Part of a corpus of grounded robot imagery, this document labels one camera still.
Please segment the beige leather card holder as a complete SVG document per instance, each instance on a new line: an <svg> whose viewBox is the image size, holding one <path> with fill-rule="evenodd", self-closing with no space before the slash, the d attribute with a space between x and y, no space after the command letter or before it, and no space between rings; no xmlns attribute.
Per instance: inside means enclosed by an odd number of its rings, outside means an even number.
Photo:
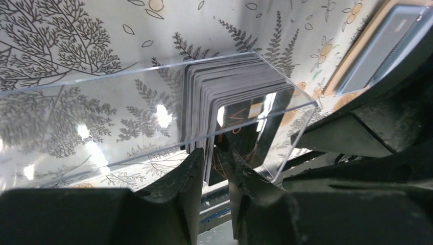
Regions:
<svg viewBox="0 0 433 245"><path fill-rule="evenodd" d="M345 95L370 88L392 72L432 27L432 1L384 1L323 90Z"/></svg>

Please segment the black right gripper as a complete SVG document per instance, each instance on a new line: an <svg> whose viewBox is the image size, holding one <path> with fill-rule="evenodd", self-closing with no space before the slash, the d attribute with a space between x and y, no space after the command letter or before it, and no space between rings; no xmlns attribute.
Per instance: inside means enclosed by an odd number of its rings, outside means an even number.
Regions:
<svg viewBox="0 0 433 245"><path fill-rule="evenodd" d="M296 146L380 158L432 138L432 30L351 112L308 127Z"/></svg>

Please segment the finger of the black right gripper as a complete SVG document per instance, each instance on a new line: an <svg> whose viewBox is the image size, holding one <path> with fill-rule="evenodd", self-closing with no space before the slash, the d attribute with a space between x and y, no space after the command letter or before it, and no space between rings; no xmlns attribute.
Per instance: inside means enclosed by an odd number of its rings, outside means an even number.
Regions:
<svg viewBox="0 0 433 245"><path fill-rule="evenodd" d="M283 179L285 189L321 180L350 189L383 189L432 195L432 142L382 158L355 160L305 170Z"/></svg>

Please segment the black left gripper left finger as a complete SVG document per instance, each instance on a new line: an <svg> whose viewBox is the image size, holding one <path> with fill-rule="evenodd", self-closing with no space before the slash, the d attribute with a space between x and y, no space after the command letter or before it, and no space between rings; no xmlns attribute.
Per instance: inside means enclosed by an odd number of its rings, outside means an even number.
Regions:
<svg viewBox="0 0 433 245"><path fill-rule="evenodd" d="M11 189L1 244L196 244L204 151L147 187Z"/></svg>

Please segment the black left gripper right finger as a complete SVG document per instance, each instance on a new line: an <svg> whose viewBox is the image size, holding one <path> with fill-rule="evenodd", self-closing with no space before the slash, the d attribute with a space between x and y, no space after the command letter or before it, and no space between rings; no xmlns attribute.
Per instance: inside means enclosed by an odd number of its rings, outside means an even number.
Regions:
<svg viewBox="0 0 433 245"><path fill-rule="evenodd" d="M278 187L228 154L238 244L432 244L432 190L407 184L288 179Z"/></svg>

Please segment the stack of credit cards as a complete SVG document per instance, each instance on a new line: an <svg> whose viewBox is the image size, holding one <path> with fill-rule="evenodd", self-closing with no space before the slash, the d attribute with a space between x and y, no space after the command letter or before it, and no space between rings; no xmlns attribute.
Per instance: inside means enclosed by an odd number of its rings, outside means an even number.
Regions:
<svg viewBox="0 0 433 245"><path fill-rule="evenodd" d="M185 149L205 151L204 181L226 178L217 149L249 155L269 117L289 110L295 88L256 53L209 58L186 65L182 139Z"/></svg>

